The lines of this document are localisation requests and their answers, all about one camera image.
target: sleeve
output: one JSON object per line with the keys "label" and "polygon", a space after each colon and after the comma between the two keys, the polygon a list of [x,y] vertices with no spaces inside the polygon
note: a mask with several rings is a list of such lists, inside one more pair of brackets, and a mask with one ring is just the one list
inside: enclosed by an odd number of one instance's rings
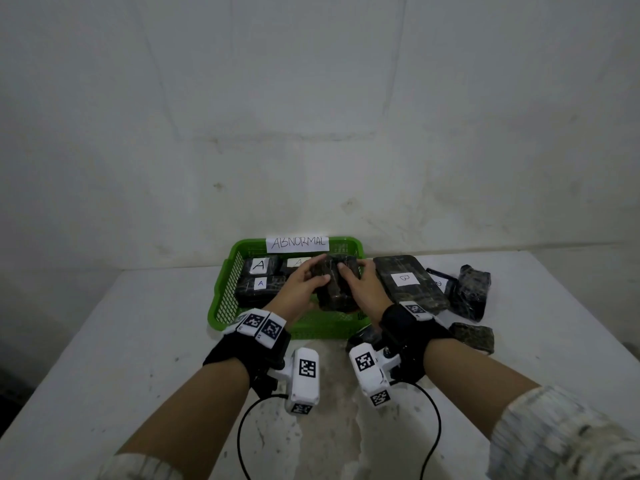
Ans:
{"label": "sleeve", "polygon": [[140,453],[120,453],[101,466],[95,480],[182,480],[168,463]]}
{"label": "sleeve", "polygon": [[512,402],[491,437],[492,480],[640,478],[640,442],[559,387]]}

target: basket mesh side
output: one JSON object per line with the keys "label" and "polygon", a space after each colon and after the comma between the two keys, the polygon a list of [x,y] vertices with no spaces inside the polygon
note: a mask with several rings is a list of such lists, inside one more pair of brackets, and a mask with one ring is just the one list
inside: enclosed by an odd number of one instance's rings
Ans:
{"label": "basket mesh side", "polygon": [[225,286],[225,292],[222,295],[222,302],[220,303],[218,314],[216,315],[216,319],[219,322],[229,324],[236,318],[238,300],[236,300],[234,292],[236,291],[236,283],[240,277],[243,263],[244,259],[242,258],[242,255],[240,253],[236,254],[234,265],[229,273],[227,286]]}

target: wrist strap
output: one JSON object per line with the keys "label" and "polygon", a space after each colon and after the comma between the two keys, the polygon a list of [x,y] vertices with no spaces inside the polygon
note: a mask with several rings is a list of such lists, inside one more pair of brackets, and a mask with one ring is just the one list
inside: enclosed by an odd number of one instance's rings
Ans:
{"label": "wrist strap", "polygon": [[414,301],[389,306],[380,322],[385,343],[401,363],[394,379],[416,382],[424,375],[424,350],[433,339],[452,339],[453,335],[433,315]]}
{"label": "wrist strap", "polygon": [[202,365],[235,357],[249,373],[252,389],[259,397],[266,397],[278,385],[267,371],[284,368],[284,355],[291,341],[291,334],[284,329],[286,323],[276,314],[258,308],[244,312],[223,331],[222,340]]}

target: forearm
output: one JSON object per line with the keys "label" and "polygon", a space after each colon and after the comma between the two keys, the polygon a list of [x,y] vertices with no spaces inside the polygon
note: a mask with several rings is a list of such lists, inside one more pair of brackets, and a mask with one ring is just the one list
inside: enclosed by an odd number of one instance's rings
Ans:
{"label": "forearm", "polygon": [[118,453],[142,453],[167,462],[185,480],[211,475],[249,391],[238,359],[205,365],[167,399]]}
{"label": "forearm", "polygon": [[522,374],[455,339],[429,342],[424,351],[424,371],[487,438],[506,407],[538,387]]}

